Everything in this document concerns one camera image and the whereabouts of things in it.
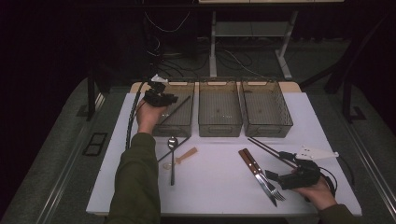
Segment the transparent bin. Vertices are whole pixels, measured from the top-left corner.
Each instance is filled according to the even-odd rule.
[[[190,137],[195,78],[168,78],[163,93],[178,97],[168,106],[154,127],[154,136]]]
[[[238,137],[242,129],[235,77],[201,77],[198,124],[201,137]]]
[[[275,79],[242,77],[240,98],[245,136],[286,137],[293,121]]]

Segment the floor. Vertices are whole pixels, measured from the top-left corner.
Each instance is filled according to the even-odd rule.
[[[165,77],[208,77],[209,45],[207,38],[198,40],[199,54],[195,58],[186,58],[167,49],[163,62],[158,65],[159,74]],[[260,75],[282,80],[274,54],[280,43],[276,38],[218,39],[218,76]],[[285,59],[292,81],[300,83],[329,67],[343,55],[348,44],[347,40],[291,41]],[[326,81],[327,77],[303,91],[308,94],[332,148],[346,161],[339,162],[361,204],[361,223],[395,223],[394,207],[391,209],[395,206],[392,189],[396,189],[395,136],[357,88],[352,92],[352,105],[360,108],[366,119],[347,123],[340,113],[342,91],[326,94],[323,90]],[[99,94],[97,111],[91,121],[86,121],[83,113],[87,104],[86,87],[84,80],[70,95],[2,224],[95,224],[105,220],[104,217],[87,214],[85,208],[129,87],[114,86],[110,93]],[[96,157],[83,156],[81,152],[93,133],[107,133],[103,150]],[[205,223],[209,222],[263,223],[263,220],[205,220]],[[293,217],[288,218],[288,222],[314,224],[318,219]]]

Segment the olive green jacket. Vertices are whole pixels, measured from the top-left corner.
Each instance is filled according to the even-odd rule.
[[[358,223],[342,204],[319,211],[318,214],[324,224]],[[158,224],[160,220],[155,140],[147,133],[137,133],[132,138],[131,148],[121,155],[106,224]]]

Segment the metal spoon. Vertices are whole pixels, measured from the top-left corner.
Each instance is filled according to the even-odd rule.
[[[168,147],[172,151],[172,175],[171,175],[171,186],[175,185],[175,148],[178,145],[177,138],[171,136],[168,139]]]

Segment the table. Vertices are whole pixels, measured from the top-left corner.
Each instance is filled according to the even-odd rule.
[[[332,150],[307,95],[298,92],[295,83],[280,84],[294,125],[285,138],[258,139],[278,151],[297,152],[301,146]],[[114,175],[120,162],[120,154],[125,148],[127,121],[134,97],[134,93],[128,93],[125,97],[86,209],[88,213],[106,216],[109,211],[114,192]],[[281,175],[290,172],[289,166],[251,144],[245,137],[243,129],[239,137],[199,137],[196,103],[198,92],[195,93],[194,102],[192,137],[175,151],[175,157],[192,147],[197,147],[198,152],[176,165],[174,186],[170,185],[170,170],[163,169],[163,163],[170,161],[170,156],[160,162],[158,183],[163,216],[300,217],[313,216],[317,213],[311,203],[307,203],[304,198],[291,190],[282,190],[277,183],[274,183],[275,186],[287,200],[278,201],[277,207],[274,207],[237,151],[248,148],[262,169]],[[136,129],[137,125],[134,123],[132,133],[135,133]],[[169,151],[166,145],[167,137],[155,137],[155,139],[156,154],[160,158]],[[336,200],[345,204],[353,215],[361,216],[361,207],[337,160],[331,158],[316,163],[336,176],[338,181]]]

